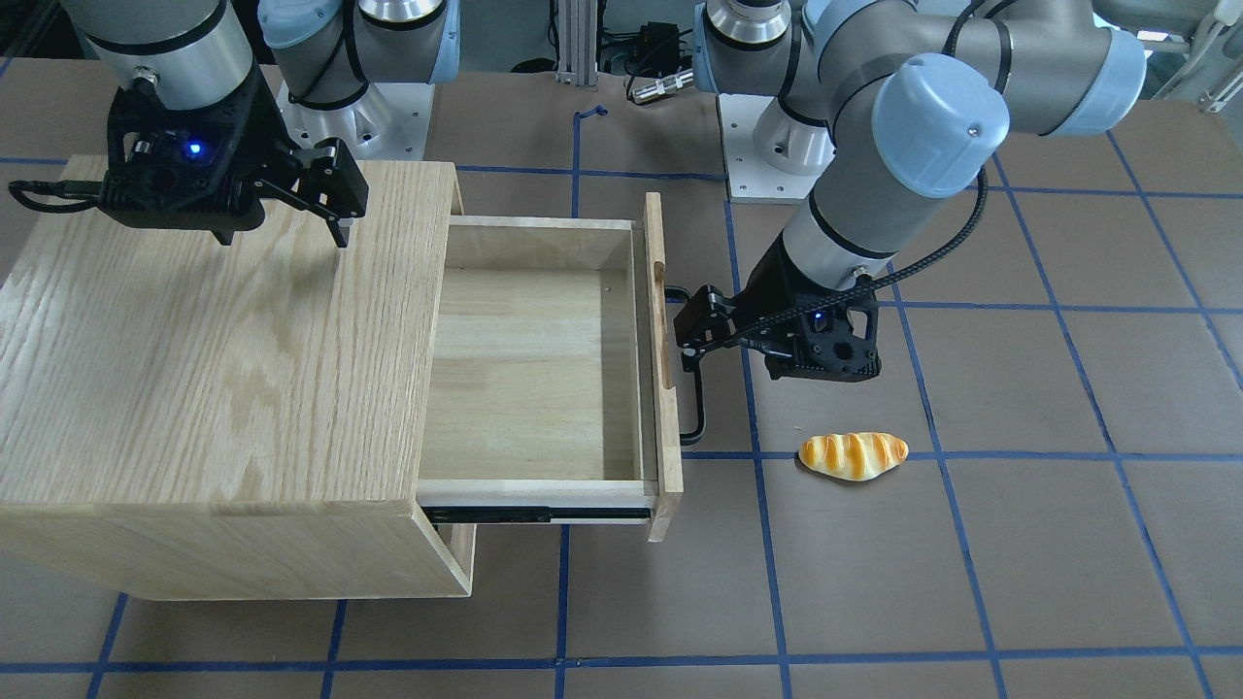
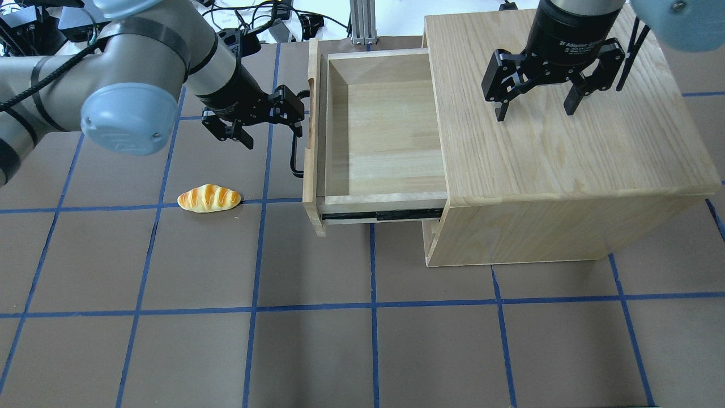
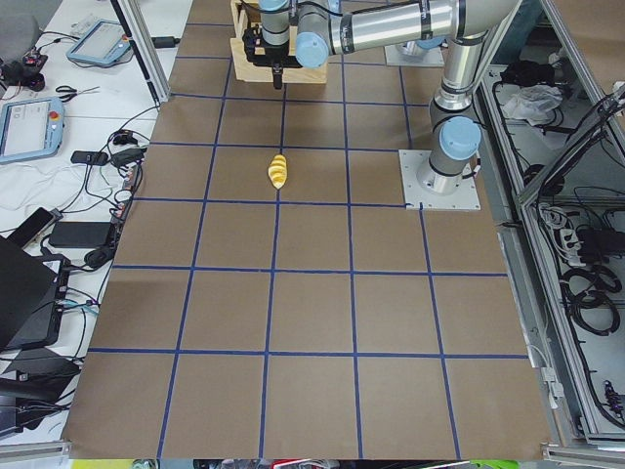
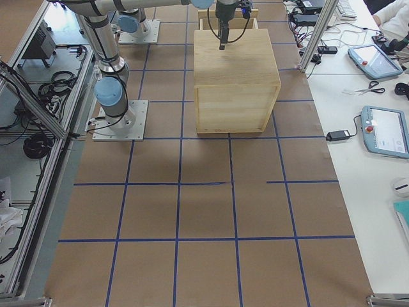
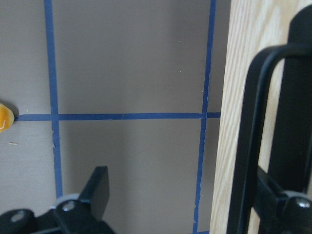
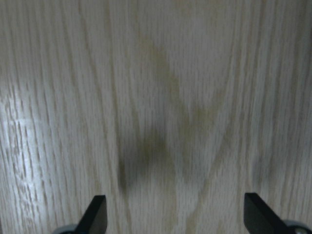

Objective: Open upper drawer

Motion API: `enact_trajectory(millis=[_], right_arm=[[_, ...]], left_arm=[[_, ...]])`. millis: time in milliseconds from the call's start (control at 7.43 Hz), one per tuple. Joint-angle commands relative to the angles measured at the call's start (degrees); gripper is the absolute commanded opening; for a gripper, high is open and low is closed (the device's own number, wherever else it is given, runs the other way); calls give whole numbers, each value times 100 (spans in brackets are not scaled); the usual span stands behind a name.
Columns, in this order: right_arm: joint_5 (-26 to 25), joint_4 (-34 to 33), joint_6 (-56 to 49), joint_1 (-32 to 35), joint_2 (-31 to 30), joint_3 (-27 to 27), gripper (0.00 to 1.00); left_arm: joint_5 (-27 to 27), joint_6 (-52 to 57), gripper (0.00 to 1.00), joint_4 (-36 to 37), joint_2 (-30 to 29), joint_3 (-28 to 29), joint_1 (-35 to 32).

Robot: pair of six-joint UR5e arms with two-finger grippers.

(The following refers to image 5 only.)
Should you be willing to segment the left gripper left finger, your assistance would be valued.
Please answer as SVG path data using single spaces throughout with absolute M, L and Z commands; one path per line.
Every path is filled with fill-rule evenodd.
M 98 166 L 82 192 L 59 198 L 53 217 L 63 234 L 107 234 L 102 218 L 109 200 L 108 167 Z

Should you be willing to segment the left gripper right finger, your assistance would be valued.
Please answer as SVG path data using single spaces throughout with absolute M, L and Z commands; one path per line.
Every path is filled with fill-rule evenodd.
M 257 170 L 255 212 L 259 234 L 312 232 L 312 200 L 305 193 L 283 190 L 262 168 Z

